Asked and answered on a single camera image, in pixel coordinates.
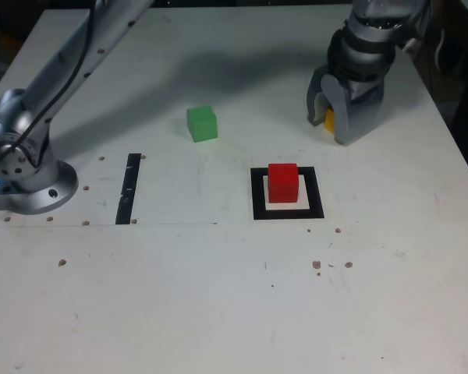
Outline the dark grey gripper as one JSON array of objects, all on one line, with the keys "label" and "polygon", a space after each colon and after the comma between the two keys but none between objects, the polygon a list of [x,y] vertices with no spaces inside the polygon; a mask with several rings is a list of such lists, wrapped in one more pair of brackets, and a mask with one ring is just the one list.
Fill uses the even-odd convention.
[{"label": "dark grey gripper", "polygon": [[307,89],[307,120],[313,126],[320,125],[331,105],[334,139],[348,146],[379,126],[384,87],[383,76],[366,82],[341,82],[323,65],[314,70]]}]

